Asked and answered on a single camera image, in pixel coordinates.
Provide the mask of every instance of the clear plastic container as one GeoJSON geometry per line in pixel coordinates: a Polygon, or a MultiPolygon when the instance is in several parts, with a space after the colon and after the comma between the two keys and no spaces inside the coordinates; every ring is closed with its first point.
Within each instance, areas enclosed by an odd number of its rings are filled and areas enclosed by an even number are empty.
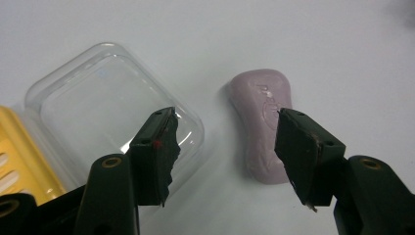
{"type": "Polygon", "coordinates": [[[122,47],[92,47],[35,83],[23,120],[64,187],[85,184],[92,163],[124,153],[149,115],[174,106],[181,148],[172,176],[204,141],[200,119],[178,102],[122,47]]]}

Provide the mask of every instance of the brass screw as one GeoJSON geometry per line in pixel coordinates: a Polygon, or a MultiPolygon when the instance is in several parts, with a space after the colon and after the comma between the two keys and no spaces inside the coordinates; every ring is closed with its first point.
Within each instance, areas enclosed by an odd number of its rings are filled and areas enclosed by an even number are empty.
{"type": "Polygon", "coordinates": [[[112,167],[115,167],[117,165],[120,165],[121,162],[122,162],[122,159],[118,158],[118,157],[108,158],[108,159],[105,159],[102,162],[102,166],[103,166],[103,168],[112,168],[112,167]]]}
{"type": "Polygon", "coordinates": [[[381,168],[381,166],[373,160],[361,159],[360,161],[368,168],[372,168],[372,169],[380,169],[381,168]]]}
{"type": "Polygon", "coordinates": [[[11,199],[0,203],[0,218],[5,217],[11,212],[14,212],[19,207],[19,201],[11,199]]]}

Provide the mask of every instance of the white table surface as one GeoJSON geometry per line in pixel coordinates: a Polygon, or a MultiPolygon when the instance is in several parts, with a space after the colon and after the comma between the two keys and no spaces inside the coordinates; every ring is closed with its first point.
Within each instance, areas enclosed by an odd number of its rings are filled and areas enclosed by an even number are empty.
{"type": "Polygon", "coordinates": [[[293,106],[342,140],[346,157],[388,163],[415,191],[415,2],[2,1],[0,104],[99,42],[124,46],[202,119],[195,173],[142,234],[337,234],[289,184],[248,176],[245,132],[224,86],[281,71],[293,106]]]}

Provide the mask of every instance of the pink soap bar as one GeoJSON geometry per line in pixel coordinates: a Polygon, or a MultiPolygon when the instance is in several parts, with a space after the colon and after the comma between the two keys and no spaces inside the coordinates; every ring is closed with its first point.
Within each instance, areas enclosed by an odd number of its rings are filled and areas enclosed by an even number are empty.
{"type": "Polygon", "coordinates": [[[287,78],[276,70],[251,70],[235,76],[229,86],[248,132],[248,171],[264,184],[288,182],[284,164],[274,152],[278,111],[292,107],[287,78]]]}

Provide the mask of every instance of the yellow soap dish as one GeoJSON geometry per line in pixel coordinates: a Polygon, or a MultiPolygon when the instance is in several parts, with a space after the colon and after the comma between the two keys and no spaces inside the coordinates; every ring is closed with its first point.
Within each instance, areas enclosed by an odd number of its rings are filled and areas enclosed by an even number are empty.
{"type": "Polygon", "coordinates": [[[18,116],[0,106],[0,196],[28,193],[42,205],[65,192],[18,116]]]}

